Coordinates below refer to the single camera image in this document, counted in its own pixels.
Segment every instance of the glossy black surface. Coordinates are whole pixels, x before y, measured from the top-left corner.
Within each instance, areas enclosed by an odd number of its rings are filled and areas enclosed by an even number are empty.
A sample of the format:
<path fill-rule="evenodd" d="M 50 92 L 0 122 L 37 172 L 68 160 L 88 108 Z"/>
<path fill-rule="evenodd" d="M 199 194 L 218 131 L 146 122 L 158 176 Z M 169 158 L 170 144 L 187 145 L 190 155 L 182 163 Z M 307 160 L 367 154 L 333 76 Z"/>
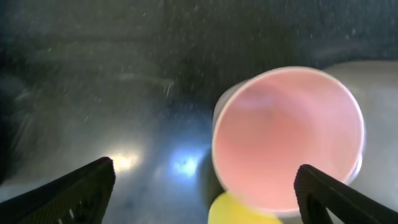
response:
<path fill-rule="evenodd" d="M 222 92 L 272 68 L 394 60 L 396 1 L 3 0 L 5 200 L 101 156 L 104 223 L 206 223 Z"/>

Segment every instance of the cup rim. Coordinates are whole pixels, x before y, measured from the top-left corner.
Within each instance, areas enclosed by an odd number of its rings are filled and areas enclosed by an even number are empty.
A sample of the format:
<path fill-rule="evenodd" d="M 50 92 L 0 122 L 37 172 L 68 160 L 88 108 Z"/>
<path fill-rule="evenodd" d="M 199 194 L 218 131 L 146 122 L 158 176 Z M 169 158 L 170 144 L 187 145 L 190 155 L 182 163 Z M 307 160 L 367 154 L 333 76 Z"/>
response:
<path fill-rule="evenodd" d="M 291 66 L 291 67 L 281 67 L 281 68 L 275 68 L 266 72 L 263 72 L 249 80 L 247 80 L 247 82 L 243 83 L 243 85 L 241 87 L 239 87 L 226 101 L 226 103 L 224 104 L 224 107 L 221 109 L 221 112 L 219 113 L 218 117 L 216 117 L 216 123 L 213 129 L 213 138 L 211 141 L 211 159 L 213 162 L 213 166 L 214 166 L 214 170 L 216 173 L 216 176 L 221 184 L 221 186 L 227 191 L 229 192 L 232 196 L 237 197 L 238 199 L 240 199 L 238 197 L 239 194 L 235 194 L 233 191 L 231 191 L 226 184 L 223 182 L 220 173 L 218 172 L 217 169 L 217 165 L 215 163 L 215 158 L 216 158 L 216 152 L 215 152 L 215 142 L 216 142 L 216 137 L 218 134 L 218 129 L 220 127 L 221 124 L 221 120 L 223 115 L 226 113 L 226 110 L 229 108 L 230 104 L 235 100 L 235 98 L 245 89 L 247 89 L 248 87 L 250 87 L 251 85 L 255 84 L 258 80 L 261 80 L 263 78 L 267 78 L 273 75 L 278 75 L 282 72 L 287 72 L 287 71 L 297 71 L 297 70 L 301 70 L 301 71 L 310 71 L 310 72 L 315 72 L 321 76 L 323 76 L 324 78 L 327 78 L 331 81 L 333 81 L 334 83 L 336 83 L 351 99 L 351 101 L 353 102 L 355 108 L 356 108 L 356 112 L 359 116 L 359 120 L 360 120 L 360 125 L 361 125 L 361 143 L 359 145 L 359 150 L 358 153 L 356 155 L 356 162 L 353 164 L 351 170 L 346 174 L 346 176 L 344 177 L 342 183 L 344 184 L 350 184 L 355 177 L 357 176 L 359 169 L 361 168 L 361 164 L 362 164 L 362 156 L 363 156 L 363 151 L 364 151 L 364 145 L 365 145 L 365 124 L 364 124 L 364 119 L 363 119 L 363 115 L 362 115 L 362 111 L 361 108 L 358 105 L 358 102 L 356 101 L 355 97 L 353 96 L 353 94 L 348 90 L 348 88 L 346 86 L 344 86 L 344 84 L 342 84 L 339 80 L 337 80 L 335 77 L 327 74 L 324 71 L 318 70 L 316 68 L 310 68 L 310 67 L 301 67 L 301 66 Z M 269 209 L 269 208 L 253 208 L 255 211 L 258 211 L 259 213 L 272 213 L 272 214 L 277 214 L 278 216 L 282 216 L 282 217 L 291 217 L 293 215 L 298 215 L 299 212 L 299 206 L 297 206 L 297 208 L 288 208 L 288 209 L 283 209 L 283 210 L 278 210 L 278 209 Z"/>

